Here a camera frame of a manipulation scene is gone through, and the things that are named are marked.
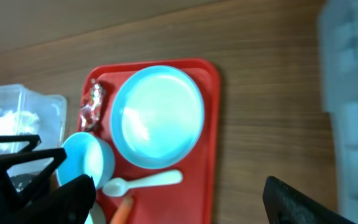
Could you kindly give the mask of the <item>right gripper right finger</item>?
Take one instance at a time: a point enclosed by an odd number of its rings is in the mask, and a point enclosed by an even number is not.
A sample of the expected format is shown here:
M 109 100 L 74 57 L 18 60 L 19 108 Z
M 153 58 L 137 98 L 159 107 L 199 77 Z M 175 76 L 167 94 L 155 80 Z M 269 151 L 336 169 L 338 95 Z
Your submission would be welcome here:
M 262 199 L 270 224 L 353 224 L 274 176 L 267 177 Z

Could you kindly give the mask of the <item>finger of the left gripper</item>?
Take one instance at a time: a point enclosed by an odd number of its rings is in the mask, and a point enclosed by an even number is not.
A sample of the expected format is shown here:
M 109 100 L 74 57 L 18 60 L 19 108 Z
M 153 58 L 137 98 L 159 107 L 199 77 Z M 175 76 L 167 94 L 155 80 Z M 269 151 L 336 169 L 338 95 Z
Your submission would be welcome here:
M 37 134 L 18 135 L 18 136 L 0 136 L 0 143 L 27 142 L 28 145 L 22 148 L 23 152 L 30 152 L 42 143 Z
M 0 204 L 26 205 L 66 158 L 66 152 L 62 148 L 0 155 Z M 8 174 L 12 168 L 25 169 L 38 161 L 49 163 L 42 170 L 30 167 L 20 174 Z

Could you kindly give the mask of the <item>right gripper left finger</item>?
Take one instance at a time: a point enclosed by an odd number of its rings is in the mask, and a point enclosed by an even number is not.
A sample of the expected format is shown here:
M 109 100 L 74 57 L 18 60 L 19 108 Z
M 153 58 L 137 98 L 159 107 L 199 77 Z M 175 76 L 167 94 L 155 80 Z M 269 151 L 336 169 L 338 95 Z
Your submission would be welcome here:
M 6 224 L 84 224 L 96 200 L 93 178 L 81 175 L 31 205 L 0 218 Z

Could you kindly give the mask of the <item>white tissue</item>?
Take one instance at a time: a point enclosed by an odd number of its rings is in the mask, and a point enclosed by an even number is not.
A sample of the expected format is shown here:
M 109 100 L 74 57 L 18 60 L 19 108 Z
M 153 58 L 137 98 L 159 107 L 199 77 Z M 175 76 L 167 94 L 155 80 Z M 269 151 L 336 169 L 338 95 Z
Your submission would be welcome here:
M 37 134 L 40 118 L 30 111 L 8 110 L 0 116 L 0 136 Z

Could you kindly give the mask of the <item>white plastic spoon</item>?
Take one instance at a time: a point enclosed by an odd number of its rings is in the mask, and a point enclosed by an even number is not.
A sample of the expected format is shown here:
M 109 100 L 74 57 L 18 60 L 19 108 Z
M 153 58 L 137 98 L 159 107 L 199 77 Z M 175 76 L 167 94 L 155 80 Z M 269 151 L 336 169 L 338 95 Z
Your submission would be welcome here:
M 131 189 L 179 184 L 182 180 L 183 174 L 179 170 L 168 170 L 130 181 L 116 177 L 104 185 L 102 192 L 109 197 L 122 197 Z

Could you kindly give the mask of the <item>light blue bowl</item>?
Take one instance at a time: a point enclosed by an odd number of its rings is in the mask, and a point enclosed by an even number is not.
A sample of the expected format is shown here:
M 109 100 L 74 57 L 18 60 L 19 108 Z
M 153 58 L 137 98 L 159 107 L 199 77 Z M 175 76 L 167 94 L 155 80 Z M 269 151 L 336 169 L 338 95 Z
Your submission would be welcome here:
M 72 134 L 63 143 L 67 158 L 57 168 L 57 180 L 65 185 L 80 175 L 93 179 L 97 190 L 113 176 L 116 160 L 111 146 L 86 132 Z

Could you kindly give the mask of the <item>red candy wrapper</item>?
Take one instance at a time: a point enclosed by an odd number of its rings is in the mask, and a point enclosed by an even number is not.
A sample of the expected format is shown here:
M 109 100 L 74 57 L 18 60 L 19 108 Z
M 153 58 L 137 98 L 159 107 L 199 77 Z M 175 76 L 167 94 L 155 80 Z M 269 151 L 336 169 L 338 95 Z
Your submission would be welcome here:
M 91 132 L 97 129 L 101 120 L 101 110 L 103 107 L 106 90 L 96 81 L 91 79 L 89 91 L 81 99 L 80 105 L 80 130 Z

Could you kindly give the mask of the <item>large light blue plate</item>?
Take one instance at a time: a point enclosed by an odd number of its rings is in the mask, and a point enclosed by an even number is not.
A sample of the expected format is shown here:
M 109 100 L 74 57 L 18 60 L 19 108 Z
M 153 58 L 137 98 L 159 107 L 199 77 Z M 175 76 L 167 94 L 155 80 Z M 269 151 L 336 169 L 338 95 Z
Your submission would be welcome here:
M 111 107 L 110 131 L 125 160 L 144 169 L 163 169 L 191 152 L 204 121 L 195 81 L 175 67 L 155 65 L 121 85 Z

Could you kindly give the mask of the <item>mint green bowl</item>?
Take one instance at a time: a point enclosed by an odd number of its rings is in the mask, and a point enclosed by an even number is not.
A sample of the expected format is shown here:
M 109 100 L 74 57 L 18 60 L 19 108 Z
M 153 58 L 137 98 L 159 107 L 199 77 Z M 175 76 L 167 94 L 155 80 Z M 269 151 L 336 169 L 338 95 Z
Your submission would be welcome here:
M 107 224 L 104 212 L 97 202 L 95 202 L 93 207 L 89 210 L 84 224 Z

